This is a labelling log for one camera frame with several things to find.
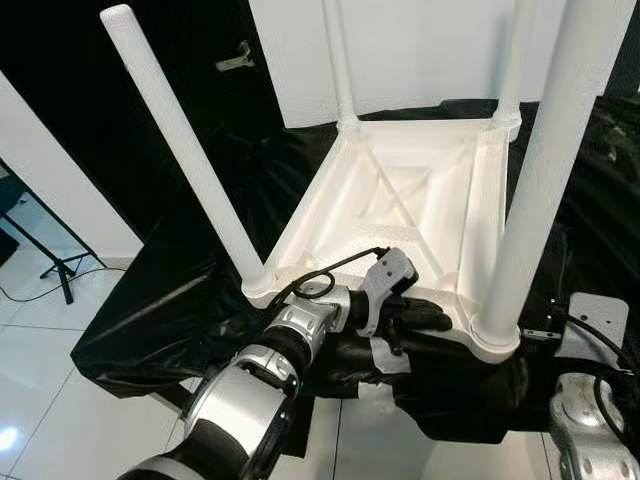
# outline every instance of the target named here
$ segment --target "white wall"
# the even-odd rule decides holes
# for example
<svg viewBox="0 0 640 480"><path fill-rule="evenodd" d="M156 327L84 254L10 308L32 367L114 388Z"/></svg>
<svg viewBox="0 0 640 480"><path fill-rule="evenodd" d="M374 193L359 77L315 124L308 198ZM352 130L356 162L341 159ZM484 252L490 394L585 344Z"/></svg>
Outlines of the white wall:
<svg viewBox="0 0 640 480"><path fill-rule="evenodd" d="M142 248L1 72L0 157L107 263L126 265Z"/></svg>
<svg viewBox="0 0 640 480"><path fill-rule="evenodd" d="M566 0L538 0L523 100L539 100ZM358 114L496 98L515 0L342 0ZM321 0L250 0L288 127L336 119Z"/></svg>

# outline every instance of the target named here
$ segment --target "black backdrop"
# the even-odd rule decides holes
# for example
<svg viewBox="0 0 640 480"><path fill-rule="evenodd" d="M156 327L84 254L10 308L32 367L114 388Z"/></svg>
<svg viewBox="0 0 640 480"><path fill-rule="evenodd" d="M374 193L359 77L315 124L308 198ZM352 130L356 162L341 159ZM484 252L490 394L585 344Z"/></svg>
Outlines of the black backdrop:
<svg viewBox="0 0 640 480"><path fill-rule="evenodd" d="M0 70L144 240L184 178L99 22L115 3L5 2ZM255 142L282 126L248 0L128 3L210 158L222 132ZM235 56L242 39L257 67L219 74L214 62ZM639 86L637 5L607 94Z"/></svg>

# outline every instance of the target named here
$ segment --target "cable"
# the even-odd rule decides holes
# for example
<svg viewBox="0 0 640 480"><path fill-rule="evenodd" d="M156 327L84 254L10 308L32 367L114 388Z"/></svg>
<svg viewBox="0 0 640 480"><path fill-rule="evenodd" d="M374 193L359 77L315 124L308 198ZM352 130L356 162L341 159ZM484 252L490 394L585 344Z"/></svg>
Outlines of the cable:
<svg viewBox="0 0 640 480"><path fill-rule="evenodd" d="M640 380L640 369L637 367L635 361L631 358L630 355L623 352L620 347L618 347L615 343L613 343L607 336L605 336L600 330L592 327L591 325L583 322L582 320L578 320L575 317L572 317L568 313L565 313L561 310L557 310L560 314L565 318L566 321L573 323L577 327L589 332L591 335L596 337L602 343L604 343L607 347L609 347L618 357L625 361L629 370L633 372L636 379Z"/></svg>
<svg viewBox="0 0 640 480"><path fill-rule="evenodd" d="M598 409L600 410L604 421L609 425L609 428L613 431L615 436L618 437L618 440L620 440L623 445L627 445L624 433L622 433L622 430L618 428L616 422L611 418L607 407L604 406L604 400L602 399L602 377L597 377L596 381L593 383L593 393L596 397L596 405L598 405Z"/></svg>
<svg viewBox="0 0 640 480"><path fill-rule="evenodd" d="M567 322L573 323L574 325L583 329L584 331L589 332L591 335L593 335L602 343L604 343L607 347L609 347L618 356L618 358L621 358L622 360L624 360L629 370L633 372L634 377L640 383L640 369L638 369L635 361L633 361L631 356L627 355L620 347L618 347L615 343L613 343L600 330L592 327L591 325L585 323L582 320L578 320L577 318L569 315L568 313L565 313L561 310L557 310L557 311L565 318ZM609 414L609 411L604 405L604 400L602 398L602 381L603 380L604 379L601 376L597 376L595 381L593 382L593 395L596 399L596 405L598 405L598 409L600 410L600 414L602 415L602 418L604 418L604 421L606 422L608 427L611 429L611 431L614 433L614 435L618 437L618 440L620 440L620 443L625 445L629 449L629 451L633 451L631 449L631 446L629 445L629 441L627 440L626 435L622 430L618 428L618 425L616 425L616 423L613 421L613 418L611 417L611 415Z"/></svg>
<svg viewBox="0 0 640 480"><path fill-rule="evenodd" d="M376 256L380 258L384 254L386 254L388 251L389 251L388 248L381 248L381 247L369 248L367 250L363 250L362 252L356 253L355 255L347 257L344 260L340 260L339 262L334 263L333 265L329 265L328 267L322 268L320 270L315 270L313 272L309 272L305 275L302 275L301 277L298 277L289 285L287 285L285 288L283 288L278 294L276 294L276 296L273 297L273 300L269 302L269 305L267 306L266 311L269 312L270 314L275 313L275 310L276 309L279 310L284 304L287 297L292 293L296 297L305 298L307 300L320 298L323 295L326 295L329 291L331 291L331 289L336 284L336 279L331 273L331 270L335 270L336 268L346 265L347 263L351 263L359 258L369 255L370 253L375 253ZM321 276L325 276L329 279L329 284L325 288L323 288L319 292L313 292L313 293L303 292L300 290L300 287L303 284L305 284L309 280L312 280L316 277L321 277Z"/></svg>
<svg viewBox="0 0 640 480"><path fill-rule="evenodd" d="M124 268L115 268L115 267L104 267L104 268L94 268L93 270L88 270L86 272L83 272L79 275L76 275L74 277L71 277L68 280L68 283L73 282L74 280L77 280L80 277L83 277L85 275L88 275L89 273L93 273L93 272L102 272L105 270L117 270L119 272L126 272L126 270ZM20 298L13 298L11 295L9 295L7 293L7 291L0 287L0 292L2 292L2 294L7 297L8 300L12 301L12 302L16 302L16 303L27 303L27 302L33 302L34 300L38 300L46 295L49 295L52 292L55 292L56 290L58 290L59 288L62 288L62 284L58 285L57 287L53 287L51 290L47 290L44 293L41 293L40 295L36 296L36 297L32 297L32 298L25 298L25 299L20 299Z"/></svg>

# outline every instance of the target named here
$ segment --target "tripod stand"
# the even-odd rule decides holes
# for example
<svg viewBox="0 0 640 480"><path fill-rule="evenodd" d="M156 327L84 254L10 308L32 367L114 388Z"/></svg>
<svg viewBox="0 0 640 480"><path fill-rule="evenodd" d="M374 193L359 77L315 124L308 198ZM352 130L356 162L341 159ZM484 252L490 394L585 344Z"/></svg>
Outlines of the tripod stand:
<svg viewBox="0 0 640 480"><path fill-rule="evenodd" d="M20 232L27 240L29 240L38 250L49 257L49 259L53 262L53 265L42 275L40 275L40 278L45 278L54 270L58 272L58 277L60 277L60 285L62 286L62 291L64 292L64 300L65 302L67 302L67 305L73 303L73 295L71 294L71 289L69 288L69 277L73 277L76 272L74 272L67 266L67 262L79 260L83 257L91 255L91 253L85 252L69 258L58 258L31 234L29 234L29 232L27 232L24 228L17 224L9 215L3 213L1 214L1 217L6 219L11 226L18 230L18 232Z"/></svg>

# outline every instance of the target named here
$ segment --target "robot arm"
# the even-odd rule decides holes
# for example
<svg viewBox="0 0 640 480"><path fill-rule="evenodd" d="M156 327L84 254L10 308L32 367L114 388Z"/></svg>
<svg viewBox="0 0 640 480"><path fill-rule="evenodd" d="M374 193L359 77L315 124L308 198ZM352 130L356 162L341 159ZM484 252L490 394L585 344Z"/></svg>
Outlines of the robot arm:
<svg viewBox="0 0 640 480"><path fill-rule="evenodd" d="M361 290L335 285L330 270L366 253L376 253L378 261L367 272ZM327 276L329 284L312 281L319 275ZM391 351L399 354L398 331L451 328L451 319L438 305L400 296L417 279L409 259L394 248L363 252L293 282L276 296L275 308L267 310L273 320L260 337L201 384L186 416L185 440L119 480L269 477L282 451L304 375L327 334L351 331L362 337L383 336ZM566 374L559 382L562 388L551 401L550 420L553 438L563 452L563 475L614 478L607 476L610 470L624 465L623 472L633 475L630 478L640 478L638 463L607 428L602 408L595 406L594 377ZM611 400L604 411L619 413ZM622 421L619 414L616 420Z"/></svg>
<svg viewBox="0 0 640 480"><path fill-rule="evenodd" d="M186 417L185 440L120 480L266 478L282 450L302 379L327 333L386 336L399 353L396 330L451 328L439 306L400 297L418 280L401 250L374 253L378 262L359 291L334 284L328 272L335 266L302 277L280 299L285 306L260 337L201 386ZM317 275L328 276L329 285L307 280Z"/></svg>

